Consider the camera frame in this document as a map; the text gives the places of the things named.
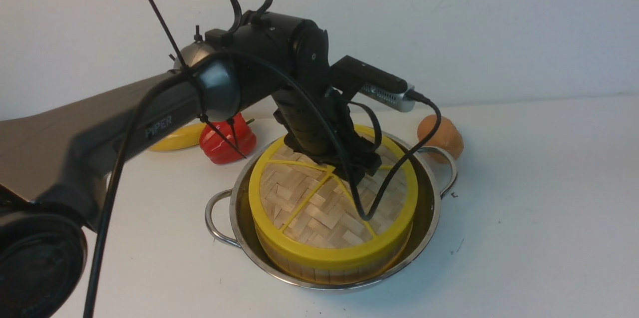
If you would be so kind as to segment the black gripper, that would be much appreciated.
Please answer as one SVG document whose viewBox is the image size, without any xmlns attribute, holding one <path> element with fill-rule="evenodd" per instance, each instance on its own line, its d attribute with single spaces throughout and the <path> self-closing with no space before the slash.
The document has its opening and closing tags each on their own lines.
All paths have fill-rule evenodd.
<svg viewBox="0 0 639 318">
<path fill-rule="evenodd" d="M 329 89 L 328 97 L 319 100 L 319 107 L 331 124 L 330 131 L 322 126 L 312 107 L 294 88 L 286 86 L 272 97 L 278 106 L 274 118 L 287 130 L 285 144 L 294 152 L 307 156 L 317 165 L 333 166 L 333 172 L 347 181 L 345 165 L 329 134 L 332 132 L 342 144 L 351 164 L 354 181 L 360 182 L 366 175 L 374 176 L 381 167 L 381 156 L 376 152 L 381 146 L 381 127 L 377 116 L 368 106 L 355 104 L 369 115 L 373 141 L 356 132 L 348 106 L 351 102 L 337 90 Z"/>
</svg>

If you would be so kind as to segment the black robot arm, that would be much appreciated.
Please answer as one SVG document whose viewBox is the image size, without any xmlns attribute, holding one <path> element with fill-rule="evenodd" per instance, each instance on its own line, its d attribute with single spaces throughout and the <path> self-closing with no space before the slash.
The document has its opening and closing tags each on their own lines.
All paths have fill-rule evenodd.
<svg viewBox="0 0 639 318">
<path fill-rule="evenodd" d="M 360 182 L 381 165 L 354 131 L 328 63 L 328 34 L 307 18 L 247 11 L 228 31 L 205 33 L 189 68 L 1 123 L 1 316 L 49 318 L 87 261 L 82 227 L 99 235 L 114 198 L 107 175 L 171 132 L 206 115 L 223 122 L 271 96 L 286 143 Z"/>
</svg>

